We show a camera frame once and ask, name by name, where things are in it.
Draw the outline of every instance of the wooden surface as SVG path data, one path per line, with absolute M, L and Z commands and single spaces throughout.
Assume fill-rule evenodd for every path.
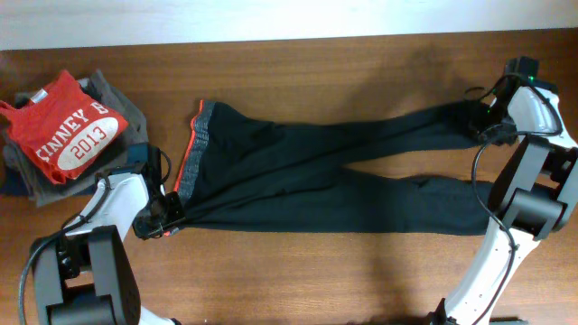
M 278 122 L 375 120 L 455 100 L 470 86 L 491 86 L 507 59 L 525 54 L 540 59 L 540 76 L 559 86 L 566 126 L 577 137 L 577 51 L 578 30 L 6 51 L 0 52 L 0 98 L 38 88 L 61 69 L 82 77 L 101 68 L 145 113 L 151 142 L 179 165 L 200 98 Z M 511 152 L 490 150 L 480 177 L 492 180 Z M 409 153 L 354 168 L 467 179 L 473 155 Z M 26 198 L 0 198 L 3 323 L 17 322 L 18 276 L 33 239 L 56 230 L 88 199 L 37 209 Z M 143 304 L 184 324 L 340 324 L 432 311 L 460 281 L 480 241 L 188 229 L 144 242 L 129 234 L 125 247 Z M 578 324 L 576 243 L 574 216 L 522 264 L 494 315 Z M 30 279 L 29 288 L 35 323 Z

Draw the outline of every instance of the white backdrop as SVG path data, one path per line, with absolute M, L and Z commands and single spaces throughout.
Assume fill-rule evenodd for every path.
M 578 26 L 578 0 L 0 0 L 0 50 Z

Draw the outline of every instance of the red trim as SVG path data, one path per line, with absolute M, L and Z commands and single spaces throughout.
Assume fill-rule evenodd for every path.
M 177 181 L 174 183 L 174 191 L 179 190 L 179 185 L 181 185 L 181 178 L 182 178 L 182 171 L 184 170 L 184 165 L 187 164 L 187 160 L 189 159 L 189 153 L 191 153 L 192 145 L 195 142 L 195 120 L 197 120 L 197 116 L 202 113 L 203 107 L 203 100 L 200 101 L 199 113 L 192 118 L 191 120 L 191 140 L 189 140 L 189 146 L 187 146 L 187 151 L 184 153 L 184 159 L 182 160 L 181 169 L 179 170 L 179 175 L 177 176 Z

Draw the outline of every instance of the gray cloth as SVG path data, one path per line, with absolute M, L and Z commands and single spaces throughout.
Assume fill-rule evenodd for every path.
M 2 132 L 6 140 L 6 146 L 2 152 L 5 164 L 22 175 L 30 199 L 36 202 L 37 207 L 62 200 L 87 189 L 94 184 L 97 172 L 125 164 L 126 148 L 129 145 L 148 142 L 145 116 L 125 95 L 107 83 L 100 70 L 90 76 L 83 90 L 101 104 L 116 110 L 128 122 L 128 127 L 105 148 L 97 160 L 78 179 L 67 180 L 63 185 L 52 184 L 26 157 L 18 144 L 8 137 L 6 130 Z M 16 101 L 22 101 L 29 95 L 19 94 L 16 96 Z

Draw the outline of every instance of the clothing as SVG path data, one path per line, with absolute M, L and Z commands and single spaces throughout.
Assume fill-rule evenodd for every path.
M 84 79 L 80 85 L 86 84 L 85 93 L 101 104 L 113 108 L 127 122 L 128 127 L 101 153 L 96 161 L 85 170 L 78 179 L 68 181 L 64 185 L 52 185 L 23 154 L 18 145 L 11 141 L 3 132 L 6 146 L 3 151 L 6 166 L 17 170 L 23 178 L 23 182 L 36 206 L 40 207 L 71 195 L 86 193 L 93 187 L 95 174 L 108 168 L 114 168 L 126 163 L 126 148 L 131 144 L 148 142 L 146 132 L 146 119 L 143 113 L 118 89 L 109 85 L 102 72 L 97 70 L 88 82 Z
M 63 70 L 20 109 L 0 101 L 7 133 L 52 184 L 77 179 L 128 126 Z
M 186 215 L 180 228 L 482 234 L 488 216 L 468 182 L 388 179 L 342 165 L 476 146 L 468 123 L 487 109 L 460 102 L 385 121 L 279 125 L 201 101 L 175 185 Z M 490 188 L 479 183 L 484 198 Z

